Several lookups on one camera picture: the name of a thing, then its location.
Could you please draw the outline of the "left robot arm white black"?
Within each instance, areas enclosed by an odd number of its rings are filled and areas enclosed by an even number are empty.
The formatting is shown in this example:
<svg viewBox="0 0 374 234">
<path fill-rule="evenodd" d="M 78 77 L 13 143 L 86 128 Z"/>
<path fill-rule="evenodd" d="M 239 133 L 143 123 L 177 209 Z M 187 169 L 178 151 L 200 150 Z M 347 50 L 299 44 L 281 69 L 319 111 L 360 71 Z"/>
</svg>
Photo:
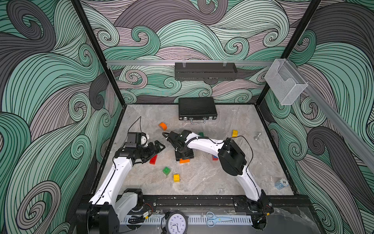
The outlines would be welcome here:
<svg viewBox="0 0 374 234">
<path fill-rule="evenodd" d="M 78 234 L 118 234 L 120 222 L 138 206 L 139 193 L 125 192 L 120 199 L 121 186 L 135 164 L 144 164 L 165 149 L 159 141 L 126 143 L 113 158 L 111 171 L 92 198 L 80 204 L 76 211 Z"/>
</svg>

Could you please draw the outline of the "orange lego brick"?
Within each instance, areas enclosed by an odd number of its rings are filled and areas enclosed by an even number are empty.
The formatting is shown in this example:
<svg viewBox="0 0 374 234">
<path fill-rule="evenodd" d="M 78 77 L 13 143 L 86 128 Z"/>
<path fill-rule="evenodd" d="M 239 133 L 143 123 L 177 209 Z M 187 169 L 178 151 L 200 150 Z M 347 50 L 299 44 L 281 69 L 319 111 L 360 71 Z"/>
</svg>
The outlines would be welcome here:
<svg viewBox="0 0 374 234">
<path fill-rule="evenodd" d="M 190 159 L 186 159 L 186 160 L 183 160 L 183 159 L 180 159 L 180 164 L 183 164 L 183 163 L 189 163 L 190 162 Z"/>
</svg>

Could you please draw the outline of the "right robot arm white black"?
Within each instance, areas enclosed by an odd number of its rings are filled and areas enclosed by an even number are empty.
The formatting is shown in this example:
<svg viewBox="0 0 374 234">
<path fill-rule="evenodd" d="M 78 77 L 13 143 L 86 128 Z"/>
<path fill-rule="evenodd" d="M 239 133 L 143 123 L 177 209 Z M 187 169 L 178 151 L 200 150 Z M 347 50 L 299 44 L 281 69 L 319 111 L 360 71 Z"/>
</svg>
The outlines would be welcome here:
<svg viewBox="0 0 374 234">
<path fill-rule="evenodd" d="M 177 161 L 193 158 L 193 150 L 215 156 L 219 159 L 222 169 L 237 178 L 248 200 L 261 201 L 262 189 L 248 171 L 244 152 L 232 138 L 216 140 L 189 130 L 183 130 L 180 134 L 163 132 L 162 135 L 173 146 Z"/>
</svg>

